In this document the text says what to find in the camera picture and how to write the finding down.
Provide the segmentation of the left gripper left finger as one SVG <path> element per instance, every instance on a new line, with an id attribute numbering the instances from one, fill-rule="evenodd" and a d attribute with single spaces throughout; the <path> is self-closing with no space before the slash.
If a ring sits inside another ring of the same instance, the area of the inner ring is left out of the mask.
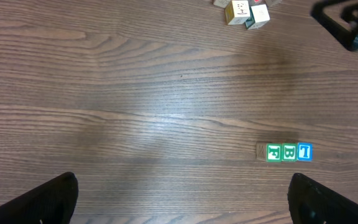
<path id="1" fill-rule="evenodd" d="M 66 172 L 0 206 L 0 223 L 70 223 L 78 181 Z"/>

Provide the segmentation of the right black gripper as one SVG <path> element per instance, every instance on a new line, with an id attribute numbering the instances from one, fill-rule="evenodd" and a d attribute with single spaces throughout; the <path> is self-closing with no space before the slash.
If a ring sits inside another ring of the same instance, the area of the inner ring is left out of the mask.
<path id="1" fill-rule="evenodd" d="M 345 29 L 334 19 L 329 17 L 324 9 L 338 5 L 347 0 L 324 0 L 313 4 L 311 16 L 322 25 L 346 50 L 354 52 L 358 50 L 358 3 L 346 6 L 341 12 L 341 19 L 347 22 L 351 30 Z"/>

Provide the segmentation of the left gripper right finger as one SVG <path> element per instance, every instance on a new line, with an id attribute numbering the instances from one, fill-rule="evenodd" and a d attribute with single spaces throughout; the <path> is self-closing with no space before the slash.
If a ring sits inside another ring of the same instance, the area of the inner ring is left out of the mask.
<path id="1" fill-rule="evenodd" d="M 287 196 L 293 224 L 358 224 L 357 203 L 304 174 L 293 175 Z"/>

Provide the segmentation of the blue block letter L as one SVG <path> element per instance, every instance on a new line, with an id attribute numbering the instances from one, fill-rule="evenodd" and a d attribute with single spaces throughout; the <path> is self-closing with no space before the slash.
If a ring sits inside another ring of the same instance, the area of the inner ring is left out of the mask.
<path id="1" fill-rule="evenodd" d="M 298 161 L 312 161 L 313 160 L 313 145 L 308 142 L 299 142 L 297 148 Z"/>

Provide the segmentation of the green block letter B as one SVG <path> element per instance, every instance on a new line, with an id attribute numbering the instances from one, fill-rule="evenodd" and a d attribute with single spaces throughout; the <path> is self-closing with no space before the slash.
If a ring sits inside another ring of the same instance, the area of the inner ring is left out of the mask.
<path id="1" fill-rule="evenodd" d="M 283 143 L 282 161 L 284 162 L 297 161 L 297 148 L 298 148 L 297 144 Z"/>

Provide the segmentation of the green block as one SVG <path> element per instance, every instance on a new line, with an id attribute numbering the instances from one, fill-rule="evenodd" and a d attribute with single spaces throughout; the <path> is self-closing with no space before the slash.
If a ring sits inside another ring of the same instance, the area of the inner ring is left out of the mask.
<path id="1" fill-rule="evenodd" d="M 282 144 L 258 142 L 256 144 L 256 159 L 265 162 L 281 162 L 282 150 Z"/>

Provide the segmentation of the white block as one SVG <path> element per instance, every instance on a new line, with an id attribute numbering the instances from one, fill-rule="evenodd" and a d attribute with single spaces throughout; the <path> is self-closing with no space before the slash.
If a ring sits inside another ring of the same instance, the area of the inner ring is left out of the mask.
<path id="1" fill-rule="evenodd" d="M 231 1 L 224 10 L 227 25 L 241 25 L 251 16 L 247 0 Z"/>
<path id="2" fill-rule="evenodd" d="M 245 22 L 247 30 L 258 29 L 270 20 L 266 4 L 259 4 L 250 7 L 250 17 Z"/>

